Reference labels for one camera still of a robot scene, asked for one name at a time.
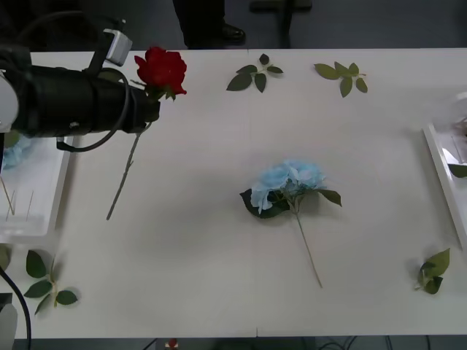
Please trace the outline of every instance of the white container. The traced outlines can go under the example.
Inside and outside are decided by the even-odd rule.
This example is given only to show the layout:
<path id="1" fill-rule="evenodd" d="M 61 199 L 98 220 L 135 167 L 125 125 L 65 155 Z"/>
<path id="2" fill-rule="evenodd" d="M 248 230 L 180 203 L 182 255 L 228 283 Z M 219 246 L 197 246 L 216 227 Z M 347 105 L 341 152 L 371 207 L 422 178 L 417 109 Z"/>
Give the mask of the white container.
<path id="1" fill-rule="evenodd" d="M 66 141 L 71 144 L 72 137 Z M 34 139 L 23 162 L 2 171 L 15 215 L 0 185 L 0 243 L 54 230 L 68 161 L 69 153 L 58 150 L 54 138 Z"/>

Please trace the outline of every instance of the table surface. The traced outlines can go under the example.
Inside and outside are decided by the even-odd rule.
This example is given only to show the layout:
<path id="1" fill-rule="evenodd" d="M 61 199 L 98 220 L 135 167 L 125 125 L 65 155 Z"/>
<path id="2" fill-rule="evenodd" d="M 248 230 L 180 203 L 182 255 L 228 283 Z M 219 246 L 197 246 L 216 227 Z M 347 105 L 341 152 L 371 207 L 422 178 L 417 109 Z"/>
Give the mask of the table surface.
<path id="1" fill-rule="evenodd" d="M 226 91 L 261 53 L 283 78 L 269 77 L 264 93 Z M 122 71 L 136 79 L 132 55 Z M 83 69 L 90 57 L 37 53 L 33 61 Z M 80 301 L 33 317 L 34 338 L 466 334 L 467 262 L 421 129 L 466 90 L 467 50 L 182 57 L 188 94 L 162 102 L 110 221 L 134 136 L 118 133 L 72 157 L 55 238 L 59 285 L 79 290 Z M 356 62 L 369 92 L 342 98 L 339 83 L 313 68 L 334 61 Z M 323 289 L 293 218 L 260 221 L 239 196 L 284 158 L 320 164 L 342 196 L 342 208 L 304 206 Z M 440 293 L 415 292 L 423 260 L 447 247 Z M 24 292 L 33 282 L 28 248 L 15 246 L 8 270 Z M 34 312 L 37 302 L 28 304 Z"/>

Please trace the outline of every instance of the blue object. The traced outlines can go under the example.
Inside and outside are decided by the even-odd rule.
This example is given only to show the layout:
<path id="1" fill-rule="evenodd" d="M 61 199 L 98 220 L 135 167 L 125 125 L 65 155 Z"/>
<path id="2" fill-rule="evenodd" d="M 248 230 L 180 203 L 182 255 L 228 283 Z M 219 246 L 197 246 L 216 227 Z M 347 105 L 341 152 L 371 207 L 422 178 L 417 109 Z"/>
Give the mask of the blue object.
<path id="1" fill-rule="evenodd" d="M 1 163 L 1 169 L 11 169 L 23 162 L 23 159 L 29 153 L 31 145 L 32 140 L 21 135 L 16 144 L 3 150 L 3 162 Z"/>
<path id="2" fill-rule="evenodd" d="M 271 191 L 287 190 L 294 196 L 298 190 L 325 188 L 323 175 L 317 164 L 303 163 L 300 160 L 285 160 L 282 164 L 272 166 L 263 171 L 258 181 L 251 187 L 251 205 L 263 210 L 270 209 L 272 203 L 268 201 Z"/>

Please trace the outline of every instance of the leaf cluster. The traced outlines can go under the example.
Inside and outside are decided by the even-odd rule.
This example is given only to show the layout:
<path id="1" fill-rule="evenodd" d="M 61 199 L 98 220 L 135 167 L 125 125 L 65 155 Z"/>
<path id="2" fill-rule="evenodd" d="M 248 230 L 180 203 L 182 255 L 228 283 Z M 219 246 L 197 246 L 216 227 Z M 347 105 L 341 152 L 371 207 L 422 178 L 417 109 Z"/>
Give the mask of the leaf cluster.
<path id="1" fill-rule="evenodd" d="M 42 298 L 34 315 L 37 315 L 37 313 L 44 308 L 47 301 L 50 300 L 50 297 L 53 297 L 54 307 L 57 307 L 57 303 L 61 305 L 71 305 L 78 301 L 77 296 L 70 290 L 64 289 L 58 292 L 53 275 L 54 262 L 55 259 L 50 266 L 50 273 L 47 274 L 47 268 L 40 255 L 34 250 L 28 252 L 26 258 L 26 272 L 35 279 L 42 279 L 30 286 L 28 291 L 24 293 L 24 296 L 27 298 Z"/>
<path id="2" fill-rule="evenodd" d="M 436 294 L 443 282 L 441 275 L 449 267 L 449 248 L 435 254 L 425 261 L 418 273 L 419 286 L 415 290 L 423 289 L 429 294 Z"/>
<path id="3" fill-rule="evenodd" d="M 352 63 L 349 68 L 341 65 L 339 62 L 334 62 L 334 68 L 327 64 L 318 63 L 314 65 L 314 68 L 317 73 L 325 79 L 341 79 L 340 90 L 342 97 L 349 95 L 354 83 L 357 89 L 362 93 L 368 92 L 368 87 L 366 86 L 365 80 L 362 78 L 365 74 L 360 73 L 360 69 L 355 63 Z"/>
<path id="4" fill-rule="evenodd" d="M 269 56 L 262 54 L 260 63 L 263 69 L 258 71 L 258 68 L 252 64 L 240 68 L 236 71 L 237 75 L 228 84 L 227 91 L 241 91 L 248 88 L 252 81 L 255 81 L 256 88 L 262 93 L 266 89 L 266 75 L 263 73 L 267 71 L 270 75 L 284 73 L 281 68 L 269 64 Z"/>
<path id="5" fill-rule="evenodd" d="M 324 198 L 326 198 L 331 203 L 337 204 L 338 206 L 342 206 L 341 203 L 341 195 L 338 194 L 336 191 L 332 190 L 325 190 L 325 189 L 304 189 L 303 191 L 298 191 L 293 193 L 287 193 L 287 191 L 276 190 L 271 191 L 268 195 L 268 201 L 272 203 L 272 207 L 267 210 L 261 211 L 259 213 L 258 207 L 254 207 L 251 204 L 251 195 L 252 190 L 248 189 L 243 193 L 240 193 L 240 196 L 243 199 L 243 203 L 247 210 L 256 217 L 260 219 L 271 219 L 272 217 L 276 217 L 277 215 L 281 214 L 284 211 L 288 210 L 299 210 L 301 200 L 306 196 L 312 193 L 320 193 Z"/>

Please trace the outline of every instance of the artificial flower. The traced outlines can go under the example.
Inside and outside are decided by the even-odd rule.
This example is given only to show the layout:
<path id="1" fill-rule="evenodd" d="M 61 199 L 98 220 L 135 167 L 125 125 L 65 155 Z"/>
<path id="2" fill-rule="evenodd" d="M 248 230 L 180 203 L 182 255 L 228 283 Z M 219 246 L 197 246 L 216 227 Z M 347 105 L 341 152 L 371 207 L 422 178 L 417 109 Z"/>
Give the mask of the artificial flower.
<path id="1" fill-rule="evenodd" d="M 182 87 L 187 65 L 178 52 L 151 47 L 146 51 L 145 58 L 134 56 L 139 66 L 138 76 L 143 82 L 160 90 L 169 87 L 174 95 L 187 93 Z"/>

